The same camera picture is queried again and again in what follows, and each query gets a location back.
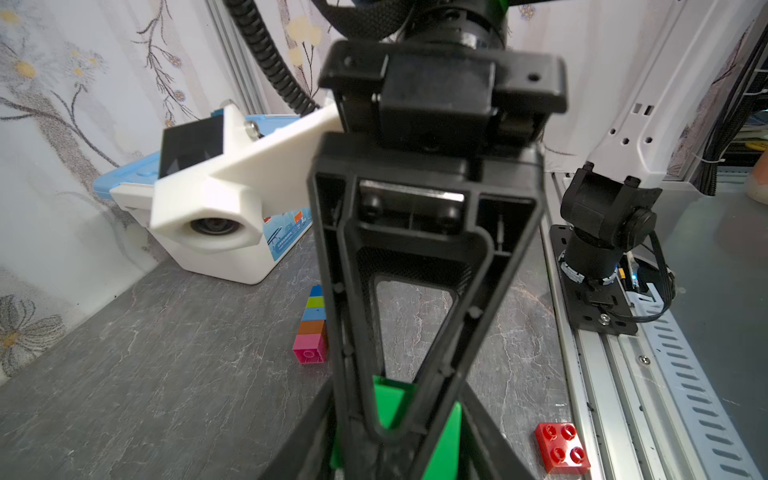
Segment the red lego brick front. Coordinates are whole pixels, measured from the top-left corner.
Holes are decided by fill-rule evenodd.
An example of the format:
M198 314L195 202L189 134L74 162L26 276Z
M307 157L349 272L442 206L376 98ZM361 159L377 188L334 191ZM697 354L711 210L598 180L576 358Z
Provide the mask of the red lego brick front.
M573 423L540 423L534 430L547 474L584 475L591 463Z

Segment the blue lid storage box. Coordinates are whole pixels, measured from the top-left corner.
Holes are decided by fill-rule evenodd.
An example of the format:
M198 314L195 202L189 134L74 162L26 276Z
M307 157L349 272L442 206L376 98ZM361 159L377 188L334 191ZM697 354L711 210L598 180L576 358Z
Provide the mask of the blue lid storage box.
M309 160L294 116L230 106L163 133L160 151L97 178L93 191L145 228L185 270L260 283L310 229Z

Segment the lime green small lego brick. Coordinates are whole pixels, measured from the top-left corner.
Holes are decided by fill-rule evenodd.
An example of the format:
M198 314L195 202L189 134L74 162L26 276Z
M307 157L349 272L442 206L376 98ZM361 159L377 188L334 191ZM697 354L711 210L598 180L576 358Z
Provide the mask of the lime green small lego brick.
M306 309L321 309L325 307L323 296L310 296L306 303Z

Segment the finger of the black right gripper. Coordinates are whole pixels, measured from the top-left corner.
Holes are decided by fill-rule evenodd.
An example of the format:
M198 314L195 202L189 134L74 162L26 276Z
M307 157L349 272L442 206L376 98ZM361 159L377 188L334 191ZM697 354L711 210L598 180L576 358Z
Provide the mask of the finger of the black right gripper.
M470 386L524 252L319 251L333 375L418 384L415 411L432 411L452 376Z

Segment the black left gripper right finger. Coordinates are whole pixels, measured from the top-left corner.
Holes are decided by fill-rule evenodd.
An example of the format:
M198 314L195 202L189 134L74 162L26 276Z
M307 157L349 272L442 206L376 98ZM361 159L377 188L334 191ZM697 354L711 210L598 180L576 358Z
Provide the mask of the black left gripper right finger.
M481 401L466 384L462 407L458 479L533 479Z

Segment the pink small lego brick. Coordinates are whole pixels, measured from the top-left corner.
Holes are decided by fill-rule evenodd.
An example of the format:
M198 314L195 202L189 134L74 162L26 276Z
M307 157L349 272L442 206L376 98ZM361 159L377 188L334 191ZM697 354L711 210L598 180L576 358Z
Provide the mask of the pink small lego brick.
M327 343L322 334L298 334L293 353L302 365L321 364L327 360Z

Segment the light blue long brick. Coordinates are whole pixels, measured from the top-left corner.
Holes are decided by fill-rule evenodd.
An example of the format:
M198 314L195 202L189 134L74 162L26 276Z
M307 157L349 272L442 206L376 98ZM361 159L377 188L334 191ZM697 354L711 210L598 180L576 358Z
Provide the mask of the light blue long brick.
M325 321L326 310L324 307L306 308L302 315L301 321Z

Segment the orange small lego brick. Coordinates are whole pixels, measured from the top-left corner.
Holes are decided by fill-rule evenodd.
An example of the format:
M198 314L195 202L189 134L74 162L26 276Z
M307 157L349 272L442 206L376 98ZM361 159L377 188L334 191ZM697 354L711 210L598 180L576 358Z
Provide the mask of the orange small lego brick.
M302 321L297 332L298 335L322 335L327 336L325 320Z

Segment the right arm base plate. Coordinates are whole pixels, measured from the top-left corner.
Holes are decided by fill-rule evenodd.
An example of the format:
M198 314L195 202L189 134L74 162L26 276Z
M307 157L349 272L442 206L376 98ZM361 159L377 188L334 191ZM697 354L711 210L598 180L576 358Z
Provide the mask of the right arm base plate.
M570 241L579 241L573 228L556 224L549 229L549 239L570 326L605 335L636 335L638 326L626 320L626 317L632 317L633 314L618 279L618 271L614 271L609 284L605 284L603 279L587 278L577 283L577 275L568 274L562 268L566 264L564 254Z

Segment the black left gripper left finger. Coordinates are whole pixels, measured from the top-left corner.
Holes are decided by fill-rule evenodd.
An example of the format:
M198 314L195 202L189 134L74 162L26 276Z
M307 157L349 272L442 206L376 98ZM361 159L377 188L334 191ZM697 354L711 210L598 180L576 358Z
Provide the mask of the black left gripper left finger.
M331 456L335 435L333 385L327 380L258 479L333 479Z

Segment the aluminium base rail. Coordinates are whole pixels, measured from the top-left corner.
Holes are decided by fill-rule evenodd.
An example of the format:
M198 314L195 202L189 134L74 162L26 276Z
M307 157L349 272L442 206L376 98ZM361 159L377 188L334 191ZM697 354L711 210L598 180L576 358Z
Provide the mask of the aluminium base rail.
M570 326L549 235L562 221L562 175L546 174L544 187L547 207L540 232L573 422L591 462L587 478L705 478L647 337L622 339Z

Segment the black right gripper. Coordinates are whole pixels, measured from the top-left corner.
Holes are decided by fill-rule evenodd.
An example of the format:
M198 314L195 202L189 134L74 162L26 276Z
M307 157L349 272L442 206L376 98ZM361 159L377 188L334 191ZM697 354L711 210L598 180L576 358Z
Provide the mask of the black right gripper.
M318 83L339 125L308 177L321 252L523 252L543 213L538 134L567 109L551 54L335 42Z

